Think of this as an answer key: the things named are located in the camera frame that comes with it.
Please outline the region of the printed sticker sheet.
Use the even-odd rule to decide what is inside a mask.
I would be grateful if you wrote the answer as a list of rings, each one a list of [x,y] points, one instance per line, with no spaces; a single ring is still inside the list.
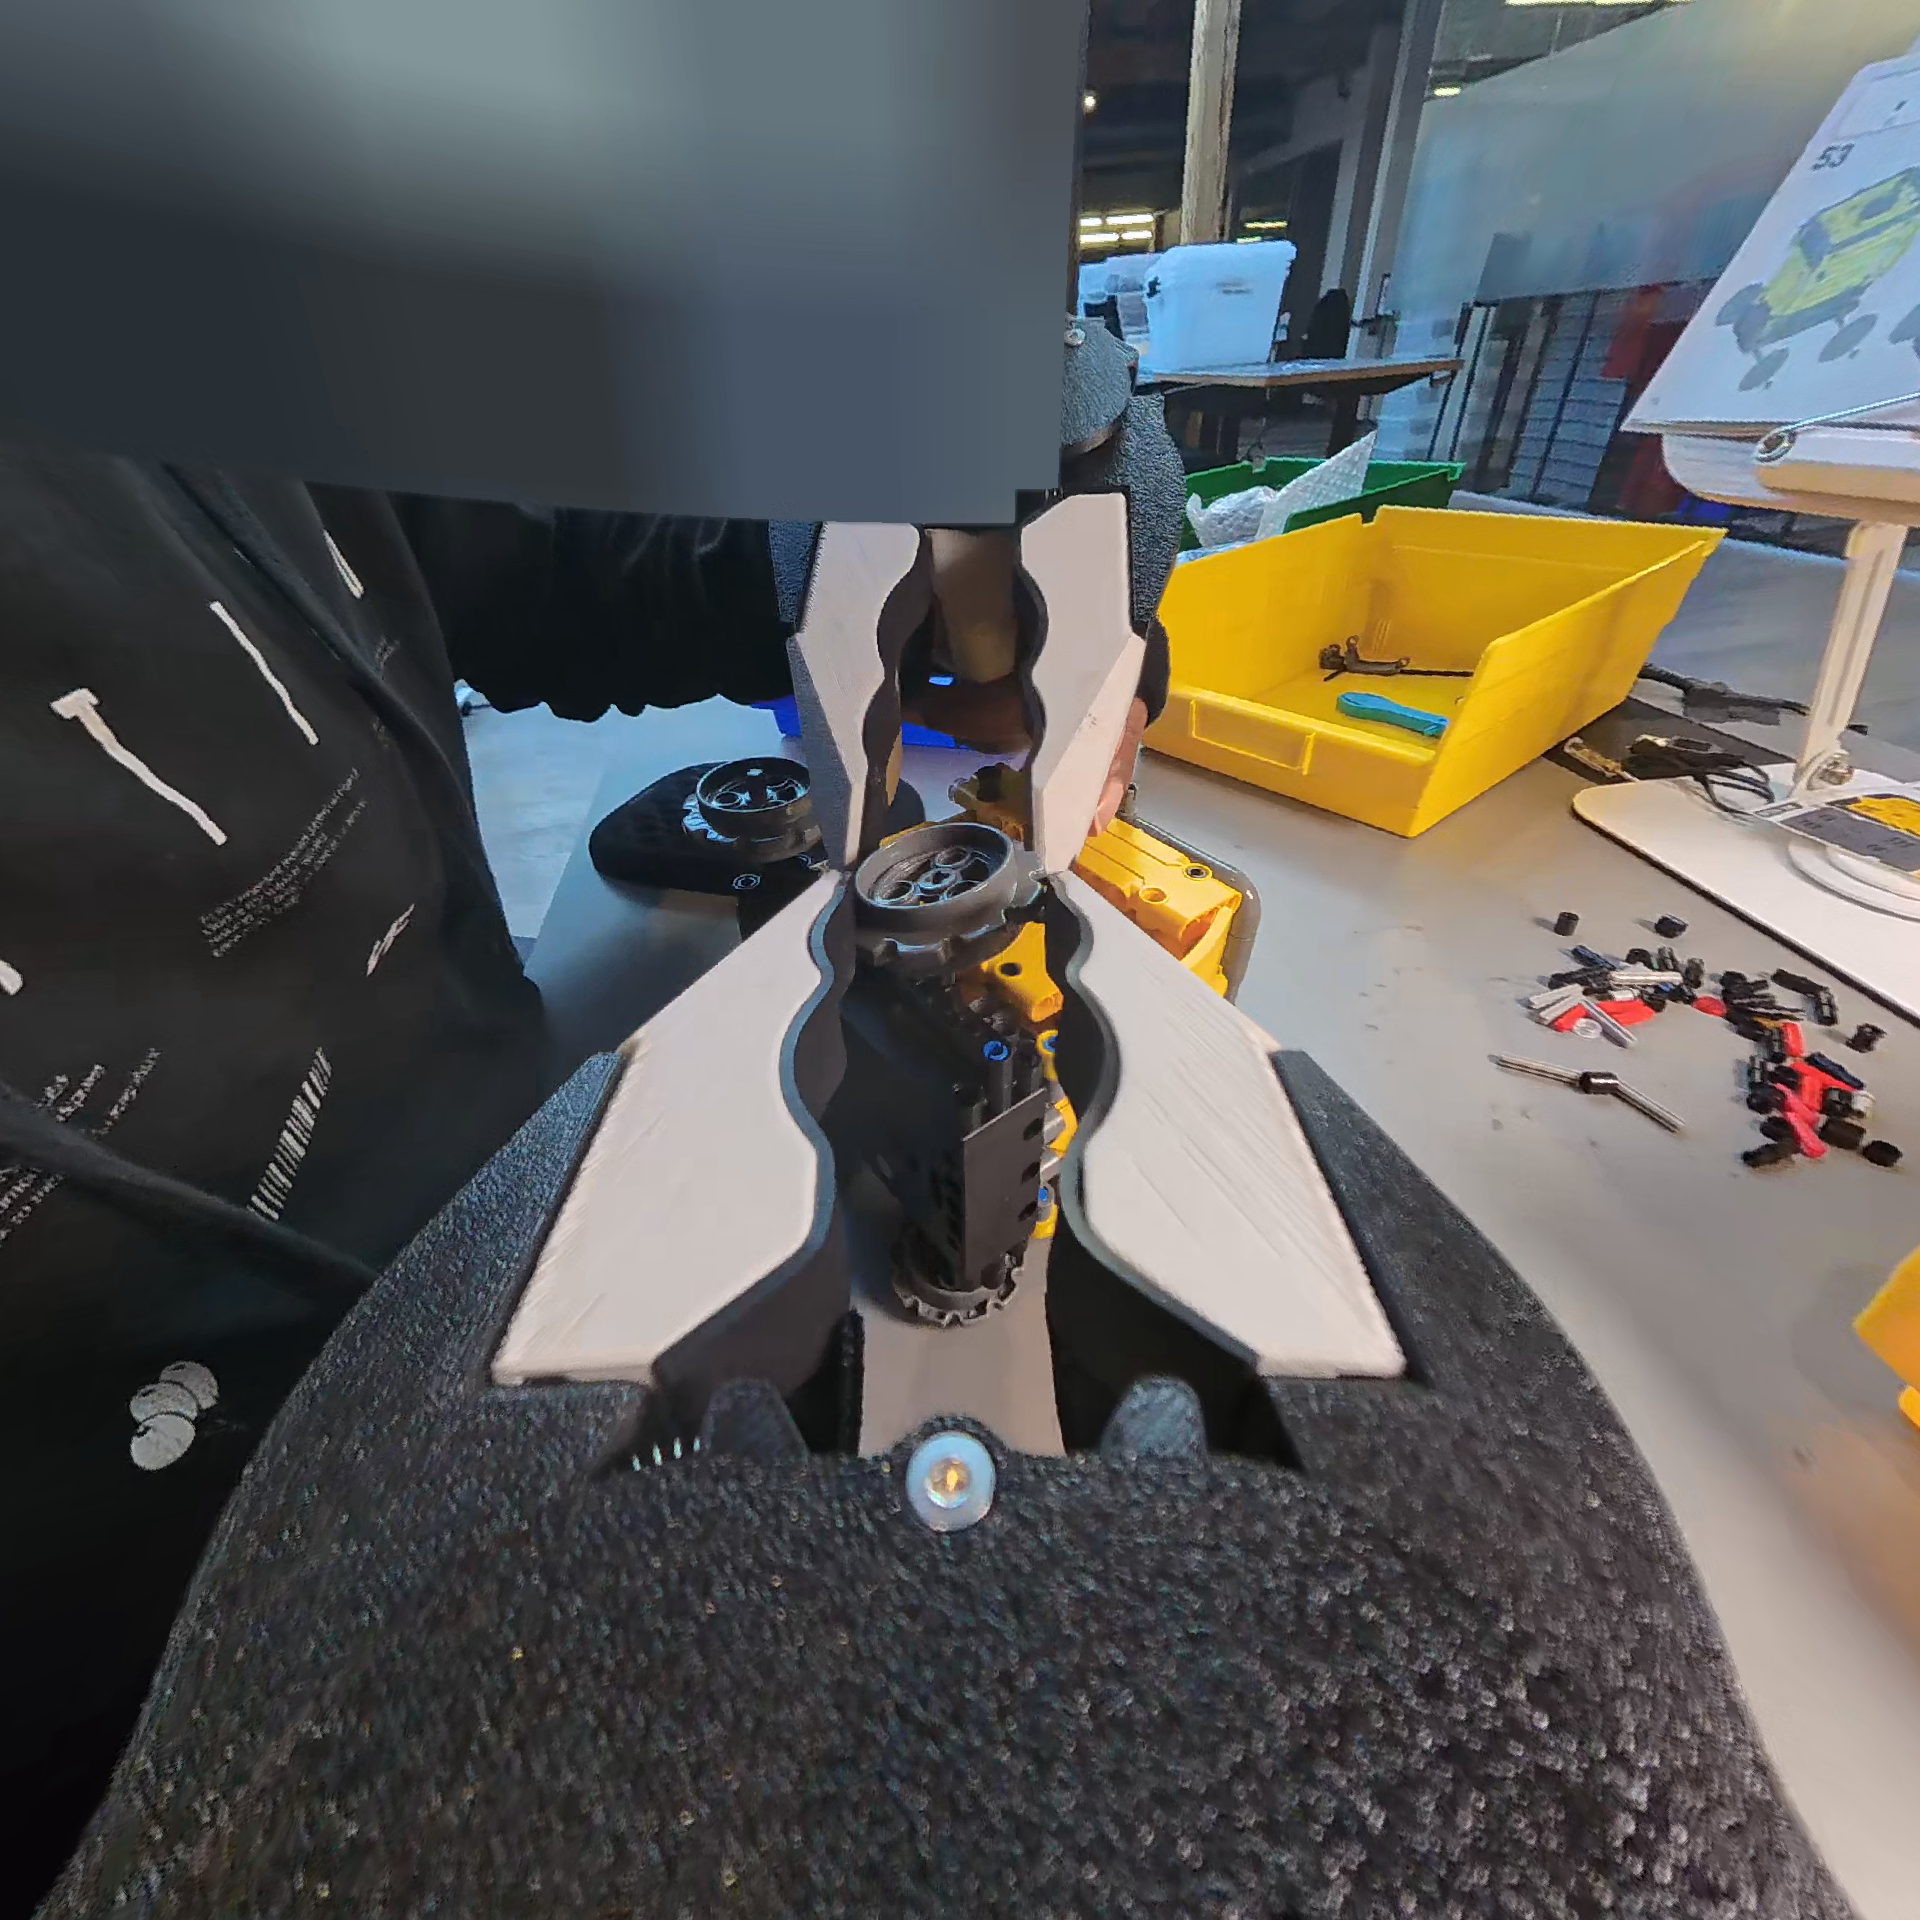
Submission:
[[[1798,797],[1759,805],[1752,817],[1795,832],[1835,856],[1863,859],[1892,874],[1920,874],[1920,797],[1916,787],[1870,787],[1844,797]]]

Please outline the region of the yellow plastic storage bin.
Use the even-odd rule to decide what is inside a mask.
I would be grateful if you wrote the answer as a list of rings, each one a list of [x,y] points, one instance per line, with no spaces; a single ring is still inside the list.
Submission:
[[[1146,746],[1419,835],[1620,708],[1724,534],[1686,522],[1378,510],[1179,564]],[[1316,649],[1477,666],[1322,680]],[[1443,739],[1337,718],[1342,691],[1448,714]]]
[[[1859,1341],[1901,1380],[1898,1411],[1920,1424],[1920,1254],[1892,1267],[1867,1310],[1855,1319]]]

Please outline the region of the clear plastic wrap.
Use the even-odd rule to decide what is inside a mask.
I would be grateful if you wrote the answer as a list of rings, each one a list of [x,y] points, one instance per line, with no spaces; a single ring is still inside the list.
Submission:
[[[1187,481],[1187,543],[1234,550],[1313,515],[1346,515],[1367,492],[1374,434],[1284,476],[1284,462],[1204,467]]]

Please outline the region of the green plastic bin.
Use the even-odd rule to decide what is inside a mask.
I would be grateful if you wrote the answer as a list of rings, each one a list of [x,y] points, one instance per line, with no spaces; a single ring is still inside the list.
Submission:
[[[1284,476],[1291,476],[1305,463],[1313,463],[1308,455],[1262,455],[1262,462],[1284,462]],[[1460,463],[1369,462],[1367,492],[1346,515],[1313,515],[1305,522],[1291,522],[1286,534],[1322,528],[1322,522],[1337,522],[1337,519],[1361,519],[1361,522],[1369,522],[1378,510],[1448,510],[1454,481],[1460,481]]]

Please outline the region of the white book stand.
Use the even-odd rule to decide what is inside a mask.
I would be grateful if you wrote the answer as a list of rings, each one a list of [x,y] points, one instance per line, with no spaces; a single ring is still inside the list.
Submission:
[[[1863,774],[1844,732],[1874,654],[1920,500],[1920,434],[1907,425],[1795,419],[1759,440],[1662,434],[1669,467],[1719,505],[1785,505],[1848,522],[1795,760],[1763,767],[1763,802],[1916,787]],[[1688,778],[1590,784],[1575,817],[1736,919],[1829,969],[1888,1014],[1920,1016],[1916,882],[1719,805]]]

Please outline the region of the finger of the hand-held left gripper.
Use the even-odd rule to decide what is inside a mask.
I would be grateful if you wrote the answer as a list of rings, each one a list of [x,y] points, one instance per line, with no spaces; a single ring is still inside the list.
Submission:
[[[896,756],[896,662],[930,616],[930,551],[912,522],[828,522],[786,640],[823,856],[853,873],[883,832]]]
[[[1042,874],[1075,862],[1099,805],[1146,640],[1134,630],[1127,500],[1084,492],[1016,534],[1016,585],[1033,616],[1027,691],[1033,701],[1030,832]]]

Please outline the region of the white cooler box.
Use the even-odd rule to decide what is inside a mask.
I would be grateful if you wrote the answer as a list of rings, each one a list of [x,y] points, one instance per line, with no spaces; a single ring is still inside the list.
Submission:
[[[1146,378],[1266,369],[1295,249],[1286,239],[1168,249],[1140,284]]]

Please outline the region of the background table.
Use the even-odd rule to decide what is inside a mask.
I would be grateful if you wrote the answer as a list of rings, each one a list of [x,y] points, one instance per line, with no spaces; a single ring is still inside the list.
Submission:
[[[1241,369],[1140,371],[1140,388],[1168,393],[1168,410],[1199,419],[1199,451],[1240,462],[1240,425],[1266,414],[1275,393],[1326,402],[1326,455],[1359,440],[1359,402],[1398,393],[1415,381],[1450,381],[1454,355],[1387,355],[1387,357],[1284,357]]]

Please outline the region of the pile of red black pins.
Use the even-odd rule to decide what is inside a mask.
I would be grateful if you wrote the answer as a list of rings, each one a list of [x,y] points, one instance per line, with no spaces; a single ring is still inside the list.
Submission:
[[[1704,1057],[1719,1101],[1736,1111],[1736,1162],[1867,1162],[1916,1172],[1916,1143],[1888,1098],[1892,1014],[1844,993],[1813,958],[1718,958],[1686,910],[1648,910],[1624,932],[1596,916],[1543,919],[1554,955],[1515,987],[1520,1016],[1567,1044],[1596,1050],[1636,1093],[1652,1061]]]

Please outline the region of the black round textured pad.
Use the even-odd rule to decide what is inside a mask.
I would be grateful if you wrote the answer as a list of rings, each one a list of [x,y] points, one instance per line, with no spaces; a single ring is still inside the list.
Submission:
[[[774,906],[804,889],[828,862],[823,842],[792,859],[743,859],[701,826],[696,784],[710,767],[718,760],[670,770],[595,817],[588,832],[593,865],[620,885],[764,900]]]

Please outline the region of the white instruction booklet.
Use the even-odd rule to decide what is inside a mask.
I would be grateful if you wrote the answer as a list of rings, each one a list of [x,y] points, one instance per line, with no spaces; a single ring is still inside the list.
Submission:
[[[1916,388],[1920,58],[1901,55],[1848,81],[1624,429],[1916,429]]]

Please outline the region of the yellow black toy brick vehicle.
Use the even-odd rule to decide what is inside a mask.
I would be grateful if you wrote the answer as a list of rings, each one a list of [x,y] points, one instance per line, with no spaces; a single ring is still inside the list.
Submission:
[[[1140,825],[1134,797],[1084,842],[1075,874],[1234,1002],[1262,919],[1248,874]],[[908,1249],[945,1284],[974,1284],[1055,1228],[1055,1167],[1075,1143],[1051,1061],[1060,1005],[1041,910],[963,974],[857,963],[828,1132],[841,1167],[872,1172],[896,1208],[889,1260]]]

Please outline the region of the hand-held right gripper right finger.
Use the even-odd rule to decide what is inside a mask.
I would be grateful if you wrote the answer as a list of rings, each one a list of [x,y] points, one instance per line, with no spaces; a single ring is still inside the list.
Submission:
[[[1075,1113],[1042,1337],[1064,1449],[1168,1380],[1211,1449],[1291,1458],[1275,1391],[1407,1385],[1394,1316],[1300,1123],[1280,1038],[1086,882],[1051,882],[1042,958]]]

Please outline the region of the grey desk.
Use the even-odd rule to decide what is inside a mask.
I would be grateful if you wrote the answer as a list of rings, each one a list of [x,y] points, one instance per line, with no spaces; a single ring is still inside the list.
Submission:
[[[1642,1446],[1755,1729],[1859,1915],[1916,1915],[1916,1427],[1855,1316],[1916,1249],[1916,1172],[1736,1162],[1709,1061],[1652,1061],[1688,1123],[1533,1082],[1596,1068],[1515,987],[1563,906],[1624,932],[1686,910],[1718,958],[1780,941],[1575,817],[1543,760],[1398,842],[1168,760],[1140,816],[1262,892],[1240,1010],[1286,1044],[1367,1228],[1454,1228],[1558,1319]]]

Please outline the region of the grey axle with black connector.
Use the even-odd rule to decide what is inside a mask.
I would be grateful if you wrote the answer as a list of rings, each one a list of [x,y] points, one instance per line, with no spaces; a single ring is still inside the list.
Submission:
[[[1494,1070],[1509,1075],[1526,1075],[1533,1082],[1554,1082],[1554,1090],[1568,1090],[1584,1098],[1606,1098],[1629,1107],[1634,1113],[1648,1121],[1652,1126],[1662,1126],[1669,1135],[1686,1132],[1686,1121],[1671,1113],[1669,1107],[1658,1107],[1652,1098],[1636,1093],[1634,1082],[1624,1082],[1613,1070],[1584,1070],[1584,1068],[1554,1068],[1554,1061],[1533,1061],[1533,1057],[1512,1057],[1512,1053],[1491,1053]]]

